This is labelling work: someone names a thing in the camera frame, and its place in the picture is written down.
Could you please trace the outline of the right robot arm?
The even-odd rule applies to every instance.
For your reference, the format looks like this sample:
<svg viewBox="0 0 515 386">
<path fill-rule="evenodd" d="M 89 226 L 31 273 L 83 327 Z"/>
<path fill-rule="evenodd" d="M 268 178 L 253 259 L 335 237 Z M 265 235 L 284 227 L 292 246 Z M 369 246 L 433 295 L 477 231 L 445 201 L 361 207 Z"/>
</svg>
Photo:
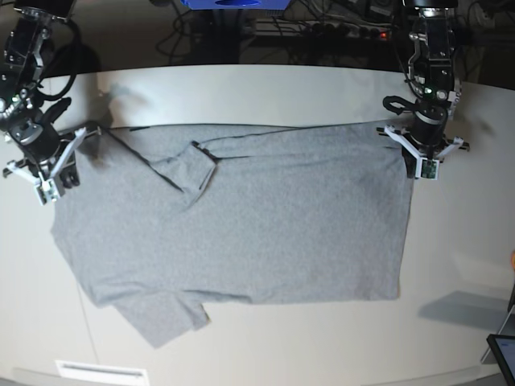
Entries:
<svg viewBox="0 0 515 386">
<path fill-rule="evenodd" d="M 70 48 L 80 55 L 81 35 L 72 21 L 73 1 L 16 1 L 19 18 L 2 49 L 1 132 L 23 153 L 7 166 L 5 176 L 26 175 L 37 187 L 52 183 L 64 173 L 64 185 L 78 183 L 71 162 L 69 135 L 57 133 L 53 124 L 71 104 L 67 96 L 78 72 L 74 66 L 64 88 L 56 94 L 42 92 L 42 82 L 56 65 L 52 28 L 72 32 Z"/>
</svg>

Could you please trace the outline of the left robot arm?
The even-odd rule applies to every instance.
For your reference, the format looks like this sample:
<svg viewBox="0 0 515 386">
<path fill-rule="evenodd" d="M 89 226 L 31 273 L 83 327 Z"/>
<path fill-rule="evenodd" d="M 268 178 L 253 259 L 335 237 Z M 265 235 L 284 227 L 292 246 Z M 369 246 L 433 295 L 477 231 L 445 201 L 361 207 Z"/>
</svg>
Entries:
<svg viewBox="0 0 515 386">
<path fill-rule="evenodd" d="M 453 118 L 462 94 L 455 75 L 455 31 L 451 17 L 457 1 L 404 1 L 400 15 L 416 13 L 408 39 L 414 51 L 402 69 L 405 83 L 415 97 L 386 96 L 383 106 L 398 116 L 411 115 L 404 127 L 386 125 L 377 132 L 402 146 L 410 179 L 436 180 L 445 157 L 456 150 L 470 150 L 461 137 L 448 138 L 447 123 Z"/>
</svg>

